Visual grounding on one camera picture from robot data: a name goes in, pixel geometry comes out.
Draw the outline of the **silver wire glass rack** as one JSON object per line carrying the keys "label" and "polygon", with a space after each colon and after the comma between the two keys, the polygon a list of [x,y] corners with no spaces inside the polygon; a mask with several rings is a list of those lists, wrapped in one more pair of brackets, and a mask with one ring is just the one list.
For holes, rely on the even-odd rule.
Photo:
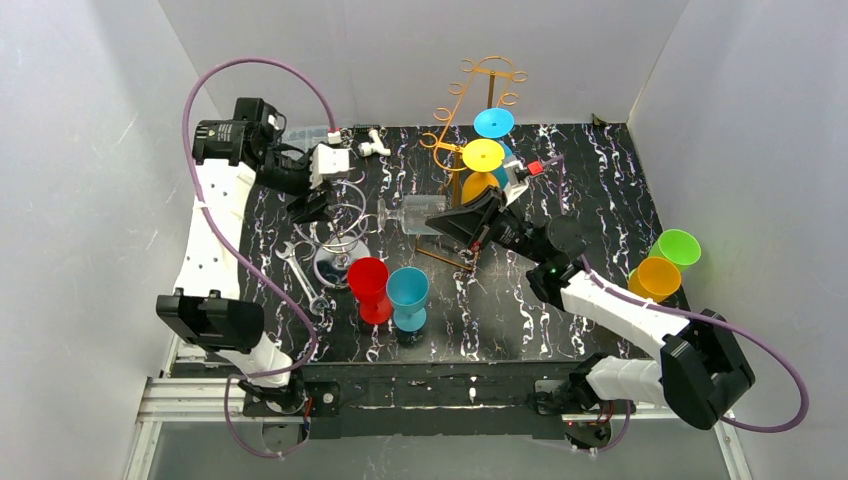
{"label": "silver wire glass rack", "polygon": [[366,245],[368,204],[355,181],[328,182],[335,188],[335,200],[329,207],[331,219],[294,224],[294,231],[314,247],[311,270],[318,282],[330,289],[344,290],[349,287],[347,275],[352,263],[370,255]]}

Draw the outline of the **yellow plastic wine glass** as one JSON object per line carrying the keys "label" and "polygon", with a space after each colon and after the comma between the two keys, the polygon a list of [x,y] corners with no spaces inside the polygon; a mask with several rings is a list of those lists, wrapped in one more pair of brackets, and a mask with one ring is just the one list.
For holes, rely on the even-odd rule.
{"label": "yellow plastic wine glass", "polygon": [[462,204],[472,201],[487,187],[501,186],[494,172],[503,165],[504,158],[504,149],[495,140],[476,139],[464,147],[462,159],[471,173],[461,188]]}

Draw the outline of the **clear cut glass goblet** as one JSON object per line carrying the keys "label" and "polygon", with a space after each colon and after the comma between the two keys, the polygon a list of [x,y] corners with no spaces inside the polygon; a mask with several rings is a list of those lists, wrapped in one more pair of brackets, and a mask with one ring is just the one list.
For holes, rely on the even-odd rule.
{"label": "clear cut glass goblet", "polygon": [[428,227],[426,220],[447,209],[447,197],[444,195],[408,195],[397,209],[389,209],[384,199],[377,201],[378,230],[385,229],[388,220],[399,224],[407,235],[439,236],[440,232]]}

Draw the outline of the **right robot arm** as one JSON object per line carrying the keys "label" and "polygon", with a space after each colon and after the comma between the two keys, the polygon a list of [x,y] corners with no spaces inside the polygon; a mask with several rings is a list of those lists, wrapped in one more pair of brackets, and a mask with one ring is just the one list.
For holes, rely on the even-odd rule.
{"label": "right robot arm", "polygon": [[471,250],[494,242],[534,262],[525,276],[540,301],[592,320],[647,353],[635,360],[591,356],[555,393],[564,406],[645,402],[668,407],[688,425],[708,430],[755,383],[739,343],[718,319],[663,312],[656,302],[586,267],[580,257],[582,232],[567,215],[533,223],[488,187],[470,203],[430,215],[425,223]]}

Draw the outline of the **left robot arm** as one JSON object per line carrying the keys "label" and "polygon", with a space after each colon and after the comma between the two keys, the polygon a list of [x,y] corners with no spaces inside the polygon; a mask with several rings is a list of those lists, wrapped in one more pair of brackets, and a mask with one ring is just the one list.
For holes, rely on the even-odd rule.
{"label": "left robot arm", "polygon": [[237,99],[229,120],[198,123],[189,158],[195,200],[186,252],[170,294],[158,296],[160,319],[184,342],[217,354],[254,395],[289,389],[293,359],[264,330],[261,305],[241,297],[239,253],[249,194],[259,185],[290,197],[296,223],[327,216],[328,190],[346,177],[350,152],[320,143],[298,158],[279,141],[280,113],[260,98]]}

